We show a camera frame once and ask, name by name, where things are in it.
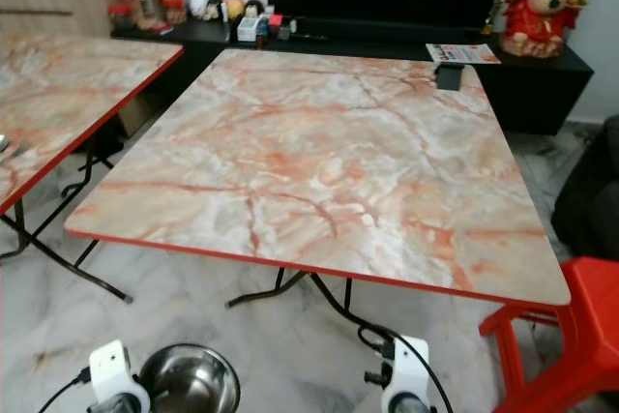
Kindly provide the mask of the large steel bowl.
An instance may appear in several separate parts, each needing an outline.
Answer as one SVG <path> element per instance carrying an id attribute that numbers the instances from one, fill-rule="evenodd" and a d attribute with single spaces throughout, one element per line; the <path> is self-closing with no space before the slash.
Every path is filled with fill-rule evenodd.
<path id="1" fill-rule="evenodd" d="M 138 370 L 151 413 L 236 413 L 240 381 L 220 352 L 197 343 L 176 343 L 154 352 Z"/>

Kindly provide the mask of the red plastic stool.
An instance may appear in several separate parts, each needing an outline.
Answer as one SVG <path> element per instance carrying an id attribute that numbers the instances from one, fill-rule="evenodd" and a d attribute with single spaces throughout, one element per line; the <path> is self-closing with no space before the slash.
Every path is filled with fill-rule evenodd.
<path id="1" fill-rule="evenodd" d="M 505 304 L 479 325 L 495 335 L 505 396 L 492 413 L 565 413 L 580 401 L 619 392 L 619 261 L 581 257 L 561 264 L 571 301 L 561 307 Z M 534 381 L 523 377 L 514 320 L 556 326 L 563 354 Z"/>

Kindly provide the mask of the marble pattern folding table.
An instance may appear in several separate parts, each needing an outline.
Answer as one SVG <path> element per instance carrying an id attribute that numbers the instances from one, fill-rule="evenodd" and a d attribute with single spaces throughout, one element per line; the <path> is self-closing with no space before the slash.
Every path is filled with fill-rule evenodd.
<path id="1" fill-rule="evenodd" d="M 22 197 L 182 55 L 182 46 L 50 33 L 4 33 L 0 45 L 0 133 L 12 139 L 1 153 L 1 222 L 16 233 L 19 252 L 35 246 L 67 271 L 131 303 L 130 295 L 27 231 Z M 3 161 L 21 146 L 28 151 Z"/>
<path id="2" fill-rule="evenodd" d="M 222 51 L 66 218 L 97 241 L 503 304 L 571 301 L 477 73 Z"/>

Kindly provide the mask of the dark sofa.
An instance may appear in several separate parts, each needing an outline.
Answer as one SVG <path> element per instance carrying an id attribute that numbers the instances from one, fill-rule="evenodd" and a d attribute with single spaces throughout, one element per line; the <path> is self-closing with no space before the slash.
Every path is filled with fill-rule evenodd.
<path id="1" fill-rule="evenodd" d="M 557 239 L 575 255 L 619 261 L 619 115 L 603 123 L 554 201 Z"/>

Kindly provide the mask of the small black holder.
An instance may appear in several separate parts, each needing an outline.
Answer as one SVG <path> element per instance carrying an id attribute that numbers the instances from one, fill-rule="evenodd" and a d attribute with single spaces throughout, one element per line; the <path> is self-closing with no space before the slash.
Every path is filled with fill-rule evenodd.
<path id="1" fill-rule="evenodd" d="M 455 61 L 437 61 L 434 69 L 438 90 L 459 91 L 465 65 Z"/>

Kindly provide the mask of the printed paper leaflet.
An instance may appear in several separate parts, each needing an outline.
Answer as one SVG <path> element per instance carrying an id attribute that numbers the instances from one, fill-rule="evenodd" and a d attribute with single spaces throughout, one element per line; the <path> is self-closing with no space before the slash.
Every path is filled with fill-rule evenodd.
<path id="1" fill-rule="evenodd" d="M 426 44 L 434 63 L 500 64 L 498 55 L 487 44 Z"/>

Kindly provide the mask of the small white box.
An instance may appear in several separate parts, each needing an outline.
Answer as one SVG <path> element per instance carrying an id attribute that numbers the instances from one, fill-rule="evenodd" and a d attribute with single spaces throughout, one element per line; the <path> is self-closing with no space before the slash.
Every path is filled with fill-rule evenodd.
<path id="1" fill-rule="evenodd" d="M 244 16 L 236 24 L 236 41 L 242 43 L 256 43 L 259 37 L 265 37 L 267 27 L 261 16 Z"/>

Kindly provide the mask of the red laughing Buddha statue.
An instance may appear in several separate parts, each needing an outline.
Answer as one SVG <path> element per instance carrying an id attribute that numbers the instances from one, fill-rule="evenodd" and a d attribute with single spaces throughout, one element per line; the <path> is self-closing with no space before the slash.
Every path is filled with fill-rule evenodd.
<path id="1" fill-rule="evenodd" d="M 504 0 L 507 25 L 501 33 L 504 53 L 522 58 L 557 58 L 566 49 L 566 32 L 574 29 L 588 0 Z"/>

